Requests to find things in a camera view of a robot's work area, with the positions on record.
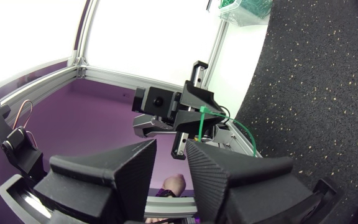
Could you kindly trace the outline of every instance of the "white light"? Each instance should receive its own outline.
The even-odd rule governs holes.
[[[45,208],[45,206],[42,205],[41,201],[32,193],[28,193],[28,195],[24,195],[24,200],[29,205],[31,205],[31,207],[35,208],[38,212],[40,212],[45,217],[50,218],[52,216],[47,210],[47,208]]]

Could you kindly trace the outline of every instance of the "green cable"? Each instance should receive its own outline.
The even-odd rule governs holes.
[[[198,130],[198,141],[201,142],[201,135],[203,134],[203,124],[204,124],[205,113],[201,113],[200,129]]]
[[[200,108],[200,112],[201,112],[201,121],[200,121],[200,129],[198,130],[198,141],[201,141],[201,138],[200,136],[202,135],[202,129],[203,129],[203,124],[204,124],[204,117],[205,117],[205,114],[210,114],[210,115],[214,115],[214,116],[220,116],[220,117],[223,117],[223,118],[228,118],[232,121],[234,121],[236,124],[238,124],[239,126],[241,126],[246,132],[247,134],[249,135],[249,137],[251,138],[251,142],[252,142],[252,147],[253,147],[253,153],[254,153],[254,157],[256,157],[256,143],[255,143],[255,139],[253,137],[253,135],[251,134],[251,132],[248,130],[248,128],[246,128],[243,124],[241,124],[240,122],[238,122],[237,120],[233,119],[233,118],[230,118],[228,116],[224,116],[224,115],[221,115],[221,114],[218,114],[218,113],[213,113],[211,112],[208,108],[202,106]]]

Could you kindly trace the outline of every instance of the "white panel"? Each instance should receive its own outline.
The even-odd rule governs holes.
[[[209,83],[214,99],[236,117],[254,75],[267,25],[238,27],[230,24]]]
[[[0,0],[0,86],[71,57],[85,0]]]
[[[182,86],[194,62],[208,62],[219,28],[207,2],[100,0],[86,58],[95,67]]]

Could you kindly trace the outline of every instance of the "black mount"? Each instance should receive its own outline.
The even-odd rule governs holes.
[[[46,175],[42,162],[43,154],[33,146],[22,126],[13,130],[6,123],[5,119],[10,112],[8,105],[0,104],[0,147],[9,163],[20,170],[32,187]]]

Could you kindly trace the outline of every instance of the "black 3d-printed part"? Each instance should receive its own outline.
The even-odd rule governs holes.
[[[53,156],[34,190],[48,208],[83,222],[142,221],[156,148],[153,139],[92,156]]]
[[[188,140],[186,142],[195,200],[202,221],[215,222],[229,188],[288,174],[287,157],[261,159]]]

